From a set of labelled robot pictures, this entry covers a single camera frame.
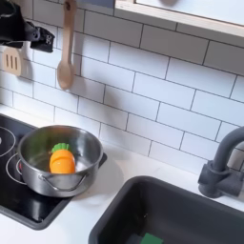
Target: white subway tile backsplash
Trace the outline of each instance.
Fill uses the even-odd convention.
[[[86,11],[85,33],[139,47],[142,24]]]
[[[56,87],[61,90],[58,82],[56,82]],[[91,100],[102,103],[104,90],[105,85],[75,75],[71,88],[66,90],[66,92],[80,95],[85,98],[89,98]]]
[[[159,102],[127,91],[107,87],[104,103],[117,109],[154,120]]]
[[[129,19],[129,20],[143,23],[143,24],[148,24],[150,26],[173,30],[173,31],[176,29],[176,23],[173,21],[154,18],[154,17],[148,16],[148,15],[139,14],[136,12],[115,9],[114,16],[123,18],[123,19]]]
[[[243,76],[237,76],[231,98],[240,102],[244,102],[244,77]]]
[[[193,111],[204,115],[244,126],[244,104],[217,95],[197,91]]]
[[[119,129],[126,129],[128,114],[103,104],[80,97],[78,113]]]
[[[244,48],[243,37],[240,36],[226,34],[214,30],[203,29],[195,26],[188,26],[180,23],[177,26],[177,31]]]
[[[52,53],[34,51],[33,61],[57,69],[59,62],[61,61],[61,56],[62,51],[57,49],[53,49]],[[71,61],[74,66],[74,73],[80,75],[81,56],[73,54],[71,56]]]
[[[58,49],[63,48],[63,29],[58,29]],[[110,51],[110,42],[101,38],[93,37],[87,34],[75,32],[73,35],[72,52],[101,60],[108,61]]]
[[[133,92],[184,109],[191,107],[194,96],[194,89],[140,73],[135,76]]]
[[[133,71],[165,78],[169,57],[111,43],[110,63]]]
[[[119,89],[132,91],[134,71],[83,57],[81,75]]]
[[[172,58],[167,80],[229,97],[235,75]]]
[[[80,116],[73,112],[68,112],[55,108],[54,122],[58,125],[74,126],[88,131],[98,137],[100,123],[92,119]]]
[[[12,91],[0,88],[0,103],[12,107]]]
[[[33,19],[44,22],[46,24],[54,25],[56,27],[63,27],[64,25],[64,7],[60,4],[49,1],[33,0]],[[75,15],[74,30],[83,31],[84,11],[78,9]]]
[[[163,103],[160,104],[157,121],[212,140],[215,140],[220,126],[218,120]]]
[[[170,30],[144,26],[141,48],[202,64],[208,41]]]
[[[148,139],[103,124],[100,139],[143,155],[148,155],[151,144]]]
[[[200,174],[203,165],[207,163],[207,160],[205,159],[156,142],[152,143],[150,157],[195,174]]]
[[[55,87],[56,70],[54,68],[24,60],[22,76],[45,85]]]
[[[22,77],[0,71],[0,87],[13,92],[18,92],[27,96],[32,96],[32,82]]]
[[[15,1],[55,35],[54,50],[26,42],[22,76],[0,71],[0,103],[196,174],[224,136],[244,126],[243,38],[80,1],[75,76],[62,91],[64,0]],[[239,171],[243,158],[244,142],[229,166]]]
[[[76,95],[60,91],[34,82],[34,98],[67,111],[77,112],[78,97]]]
[[[244,50],[238,47],[210,42],[204,65],[223,71],[244,74]]]
[[[54,106],[17,93],[13,94],[13,107],[19,111],[53,121]]]
[[[181,151],[200,156],[208,160],[214,159],[217,148],[217,142],[189,134],[187,132],[185,132],[181,145]]]
[[[129,115],[127,131],[179,149],[183,132],[149,119]]]

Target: black sink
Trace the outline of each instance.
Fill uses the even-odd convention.
[[[139,244],[145,234],[164,244],[243,244],[244,213],[139,176],[123,186],[91,231],[89,243]]]

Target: hanging utensil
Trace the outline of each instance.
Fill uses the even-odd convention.
[[[6,48],[3,52],[4,71],[20,76],[22,73],[22,56],[18,49]]]
[[[66,0],[64,11],[63,53],[62,60],[57,68],[57,80],[60,87],[66,90],[71,87],[74,75],[74,67],[71,63],[71,50],[76,2],[74,0]]]

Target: metal pot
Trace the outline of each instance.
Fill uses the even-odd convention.
[[[58,143],[70,144],[76,173],[50,173],[51,149]],[[103,148],[89,132],[68,126],[49,126],[24,136],[18,154],[23,179],[31,189],[47,196],[70,197],[84,192],[93,183]]]

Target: faucet spout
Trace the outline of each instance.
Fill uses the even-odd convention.
[[[244,173],[235,172],[227,166],[234,148],[244,141],[244,127],[238,128],[225,136],[219,144],[214,160],[203,166],[199,176],[199,190],[210,198],[218,198],[222,194],[239,196]]]
[[[227,134],[219,144],[212,164],[213,169],[219,172],[225,171],[234,148],[243,141],[244,127],[235,129],[234,131]]]

